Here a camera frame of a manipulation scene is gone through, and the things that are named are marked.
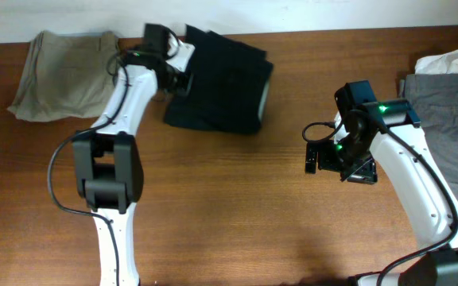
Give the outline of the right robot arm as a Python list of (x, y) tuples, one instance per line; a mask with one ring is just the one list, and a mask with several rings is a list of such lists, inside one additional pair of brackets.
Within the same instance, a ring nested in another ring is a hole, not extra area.
[(405, 210), (417, 250), (379, 272), (351, 276), (350, 285), (458, 285), (458, 201), (437, 167), (415, 111), (405, 99), (338, 106), (327, 137), (307, 142), (328, 155), (329, 168), (347, 180), (378, 163)]

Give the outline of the black shorts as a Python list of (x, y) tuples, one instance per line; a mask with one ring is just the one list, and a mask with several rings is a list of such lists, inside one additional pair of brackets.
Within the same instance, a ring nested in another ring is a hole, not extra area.
[(192, 85), (186, 96), (177, 95), (170, 102), (164, 123), (203, 131), (257, 133), (274, 69), (267, 52), (191, 25), (184, 39), (195, 47), (187, 66)]

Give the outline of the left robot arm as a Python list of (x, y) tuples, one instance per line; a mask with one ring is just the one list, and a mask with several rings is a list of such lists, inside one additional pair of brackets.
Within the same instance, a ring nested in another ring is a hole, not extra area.
[(192, 54), (167, 60), (131, 52), (118, 70), (114, 92), (91, 131), (72, 142), (76, 183), (95, 221), (101, 285), (138, 285), (134, 212), (144, 172), (136, 135), (148, 103), (159, 90), (189, 91), (185, 70)]

